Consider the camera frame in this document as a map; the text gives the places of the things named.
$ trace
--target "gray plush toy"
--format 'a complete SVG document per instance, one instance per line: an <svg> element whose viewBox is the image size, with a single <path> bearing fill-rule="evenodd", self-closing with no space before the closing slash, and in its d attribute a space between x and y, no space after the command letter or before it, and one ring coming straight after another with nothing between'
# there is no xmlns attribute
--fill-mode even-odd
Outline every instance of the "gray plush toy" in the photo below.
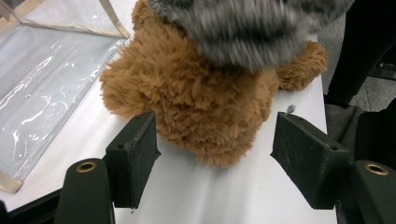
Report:
<svg viewBox="0 0 396 224"><path fill-rule="evenodd" d="M251 70L294 59L308 35L347 12L354 0L148 0L183 27L198 52L219 65Z"/></svg>

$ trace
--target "clear plastic bag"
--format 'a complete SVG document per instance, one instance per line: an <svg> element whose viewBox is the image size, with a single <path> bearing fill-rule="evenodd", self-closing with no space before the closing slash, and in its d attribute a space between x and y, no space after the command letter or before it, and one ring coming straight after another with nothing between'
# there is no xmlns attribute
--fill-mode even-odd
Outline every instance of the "clear plastic bag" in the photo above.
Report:
<svg viewBox="0 0 396 224"><path fill-rule="evenodd" d="M16 7L11 12L18 19L9 22L29 21L34 26L19 22L5 29L8 23L0 19L0 171L20 181L29 175L126 37L120 24L119 28L113 25L114 20L99 20L105 17L104 11L98 14L92 7L91 14L84 14L88 7L73 11L74 0L34 2L41 4L27 14L20 14ZM93 1L80 2L86 6ZM14 7L7 5L8 10ZM70 22L44 19L46 13L61 12L67 19L83 16ZM65 26L39 26L41 19Z"/></svg>

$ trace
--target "black pants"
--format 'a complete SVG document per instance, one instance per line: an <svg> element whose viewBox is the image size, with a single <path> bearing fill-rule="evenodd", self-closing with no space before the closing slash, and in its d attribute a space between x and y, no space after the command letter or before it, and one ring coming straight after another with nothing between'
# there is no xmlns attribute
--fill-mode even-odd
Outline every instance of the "black pants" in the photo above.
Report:
<svg viewBox="0 0 396 224"><path fill-rule="evenodd" d="M356 0L346 14L343 47L328 96L348 104L395 43L396 1Z"/></svg>

